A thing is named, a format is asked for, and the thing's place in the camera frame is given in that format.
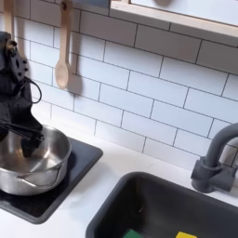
sponge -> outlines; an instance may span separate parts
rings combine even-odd
[[[123,238],[143,238],[143,237],[137,232],[129,230]]]

black faucet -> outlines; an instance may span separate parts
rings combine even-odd
[[[219,158],[226,144],[237,137],[238,123],[227,126],[216,134],[206,156],[196,162],[192,171],[192,186],[195,190],[202,193],[231,190],[237,168],[223,166]]]

wooden spatula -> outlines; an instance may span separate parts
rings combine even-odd
[[[11,34],[14,40],[14,0],[4,0],[5,31]]]
[[[59,61],[56,65],[56,81],[59,88],[67,87],[70,78],[69,49],[71,33],[71,12],[73,3],[64,0],[60,4],[61,9],[61,28],[60,28],[60,46]]]

wall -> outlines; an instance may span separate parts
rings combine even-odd
[[[238,39],[77,4],[73,75],[60,90],[54,78],[59,1],[16,5],[20,52],[43,91],[33,108],[37,117],[187,169],[222,127],[238,121]],[[222,163],[235,165],[237,145],[226,146]]]

stove burner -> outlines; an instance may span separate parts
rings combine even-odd
[[[73,188],[102,156],[102,150],[81,141],[71,139],[65,179],[52,191],[35,196],[15,196],[0,191],[0,207],[34,224],[49,219]]]

